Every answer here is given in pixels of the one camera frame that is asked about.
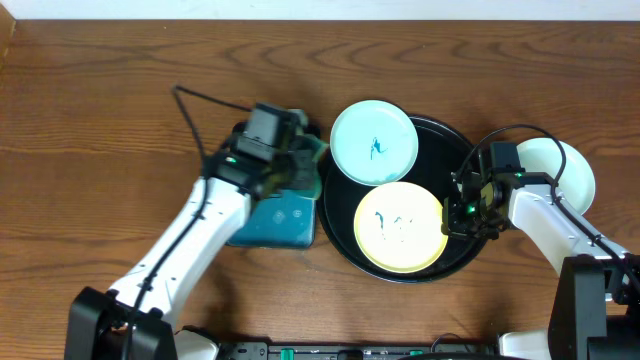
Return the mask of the yellow plate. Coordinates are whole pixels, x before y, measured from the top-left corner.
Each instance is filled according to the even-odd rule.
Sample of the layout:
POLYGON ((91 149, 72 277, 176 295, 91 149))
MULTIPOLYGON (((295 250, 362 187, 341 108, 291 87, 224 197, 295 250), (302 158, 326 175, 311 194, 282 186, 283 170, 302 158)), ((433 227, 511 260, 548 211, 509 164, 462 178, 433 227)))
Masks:
POLYGON ((356 243, 377 267, 410 274, 434 264, 448 236, 441 231, 441 202, 427 189, 393 182, 367 193, 356 208, 356 243))

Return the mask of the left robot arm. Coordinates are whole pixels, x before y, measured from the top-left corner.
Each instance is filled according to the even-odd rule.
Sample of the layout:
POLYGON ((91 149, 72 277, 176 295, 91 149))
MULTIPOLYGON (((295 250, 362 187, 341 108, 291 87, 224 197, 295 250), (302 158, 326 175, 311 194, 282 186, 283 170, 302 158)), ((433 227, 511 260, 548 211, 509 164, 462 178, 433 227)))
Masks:
POLYGON ((149 252, 110 288, 84 288, 69 311, 67 359, 216 359, 200 330, 176 327, 194 287, 257 203, 283 190, 317 199, 317 163, 327 145, 299 109, 256 106, 201 174, 177 217, 149 252))

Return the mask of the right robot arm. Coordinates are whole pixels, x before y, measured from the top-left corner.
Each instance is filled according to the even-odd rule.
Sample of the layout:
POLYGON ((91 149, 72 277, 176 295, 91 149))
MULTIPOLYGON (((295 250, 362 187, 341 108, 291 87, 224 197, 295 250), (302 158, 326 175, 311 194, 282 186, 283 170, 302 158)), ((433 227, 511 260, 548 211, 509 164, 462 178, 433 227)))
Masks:
POLYGON ((544 330, 500 336, 505 359, 636 359, 639 258, 598 232, 548 175, 474 174, 445 199, 442 230, 464 240, 522 231, 559 275, 544 330))

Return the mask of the green yellow sponge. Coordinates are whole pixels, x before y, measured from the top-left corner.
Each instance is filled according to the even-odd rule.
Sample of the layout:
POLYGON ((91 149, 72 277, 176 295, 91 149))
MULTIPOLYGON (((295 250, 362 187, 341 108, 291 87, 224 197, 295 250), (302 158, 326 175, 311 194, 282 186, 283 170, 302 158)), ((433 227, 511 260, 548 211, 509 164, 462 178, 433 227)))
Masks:
POLYGON ((314 135, 296 136, 287 152, 289 170, 284 188, 303 198, 317 200, 322 192, 319 165, 327 149, 328 144, 314 135))

